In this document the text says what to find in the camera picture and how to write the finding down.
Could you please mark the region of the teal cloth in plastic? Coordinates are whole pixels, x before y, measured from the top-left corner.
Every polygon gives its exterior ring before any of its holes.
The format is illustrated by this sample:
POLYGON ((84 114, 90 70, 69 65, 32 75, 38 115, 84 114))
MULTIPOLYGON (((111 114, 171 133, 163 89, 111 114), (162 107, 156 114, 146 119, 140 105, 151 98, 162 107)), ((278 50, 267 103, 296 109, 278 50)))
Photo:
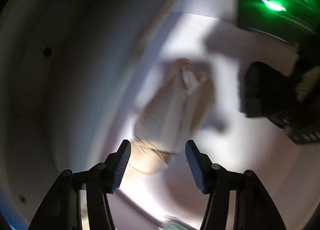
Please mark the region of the teal cloth in plastic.
POLYGON ((194 228, 179 218, 167 216, 159 226, 160 230, 193 230, 194 228))

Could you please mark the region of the beige folded garment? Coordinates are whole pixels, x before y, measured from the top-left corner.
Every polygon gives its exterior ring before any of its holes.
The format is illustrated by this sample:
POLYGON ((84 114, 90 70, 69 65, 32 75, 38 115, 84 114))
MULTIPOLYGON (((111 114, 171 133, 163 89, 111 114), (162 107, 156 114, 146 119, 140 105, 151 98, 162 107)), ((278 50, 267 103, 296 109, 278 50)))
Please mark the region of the beige folded garment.
POLYGON ((187 59, 174 63, 133 128, 130 166, 142 174, 166 169, 215 104, 210 75, 187 59))

